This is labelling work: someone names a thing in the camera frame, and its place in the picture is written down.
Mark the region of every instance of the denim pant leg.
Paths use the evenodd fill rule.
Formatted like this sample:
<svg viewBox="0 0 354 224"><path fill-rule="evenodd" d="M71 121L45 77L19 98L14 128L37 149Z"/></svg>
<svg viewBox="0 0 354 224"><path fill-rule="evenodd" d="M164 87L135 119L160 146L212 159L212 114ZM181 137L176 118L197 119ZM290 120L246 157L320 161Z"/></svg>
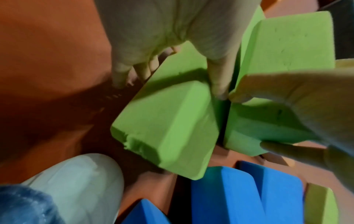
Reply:
<svg viewBox="0 0 354 224"><path fill-rule="evenodd" d="M23 185L0 186L1 224L65 224L52 197Z"/></svg>

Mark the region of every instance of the orange floor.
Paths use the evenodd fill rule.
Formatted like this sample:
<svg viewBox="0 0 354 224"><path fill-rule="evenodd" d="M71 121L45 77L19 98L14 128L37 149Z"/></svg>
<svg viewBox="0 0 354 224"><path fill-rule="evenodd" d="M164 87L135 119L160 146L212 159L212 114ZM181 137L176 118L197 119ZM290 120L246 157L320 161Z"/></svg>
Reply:
<svg viewBox="0 0 354 224"><path fill-rule="evenodd" d="M309 2L313 7L310 0L282 0L266 14L315 11ZM125 151L110 136L111 123L140 86L114 90L109 71L110 45L93 1L0 1L0 134L5 140L0 143L4 152L0 183L20 183L73 156L99 152L114 158L124 173L125 194L117 223L140 198L168 213L176 175ZM216 147L210 165L234 166L237 160L258 162ZM300 167L301 175L311 173ZM332 176L316 179L316 174L328 173L312 173L314 182L335 183L338 191L343 190ZM353 198L342 200L353 207Z"/></svg>

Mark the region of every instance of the green foam block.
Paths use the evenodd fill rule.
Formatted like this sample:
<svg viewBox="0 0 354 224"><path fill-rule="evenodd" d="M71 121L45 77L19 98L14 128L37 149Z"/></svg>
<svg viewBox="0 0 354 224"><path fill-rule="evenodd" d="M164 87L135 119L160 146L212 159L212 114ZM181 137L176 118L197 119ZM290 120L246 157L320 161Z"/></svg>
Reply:
<svg viewBox="0 0 354 224"><path fill-rule="evenodd" d="M252 31L236 87L241 78L253 73L335 68L332 18L316 12L260 21ZM254 98L232 104L224 145L256 156L266 153L263 140L296 143L317 140L286 106Z"/></svg>
<svg viewBox="0 0 354 224"><path fill-rule="evenodd" d="M339 210L330 188L310 183L305 195L306 224L337 224Z"/></svg>
<svg viewBox="0 0 354 224"><path fill-rule="evenodd" d="M230 105L212 97L206 69L206 58L183 44L117 117L112 136L163 169L202 178Z"/></svg>

